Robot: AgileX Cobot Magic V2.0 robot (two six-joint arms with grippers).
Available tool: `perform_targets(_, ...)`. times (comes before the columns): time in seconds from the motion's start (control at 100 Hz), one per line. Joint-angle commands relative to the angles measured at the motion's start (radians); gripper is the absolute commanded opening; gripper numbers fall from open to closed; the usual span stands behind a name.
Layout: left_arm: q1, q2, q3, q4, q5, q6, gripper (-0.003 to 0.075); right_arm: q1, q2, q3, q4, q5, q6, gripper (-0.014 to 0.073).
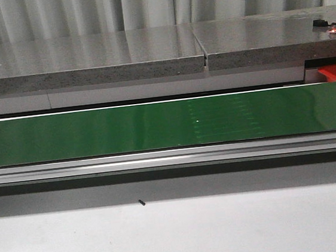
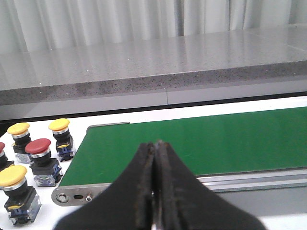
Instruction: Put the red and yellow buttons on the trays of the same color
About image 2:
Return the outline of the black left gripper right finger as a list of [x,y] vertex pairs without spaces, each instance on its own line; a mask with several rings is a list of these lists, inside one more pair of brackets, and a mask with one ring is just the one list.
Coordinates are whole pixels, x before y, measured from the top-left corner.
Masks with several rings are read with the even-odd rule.
[[263,230],[253,215],[204,186],[169,143],[155,145],[159,214],[165,230]]

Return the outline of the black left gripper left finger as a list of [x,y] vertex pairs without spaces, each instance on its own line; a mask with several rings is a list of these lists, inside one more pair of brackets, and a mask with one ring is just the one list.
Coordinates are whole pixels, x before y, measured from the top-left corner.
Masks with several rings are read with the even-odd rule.
[[93,201],[64,216],[56,230],[149,230],[153,223],[153,143],[142,143],[121,175]]

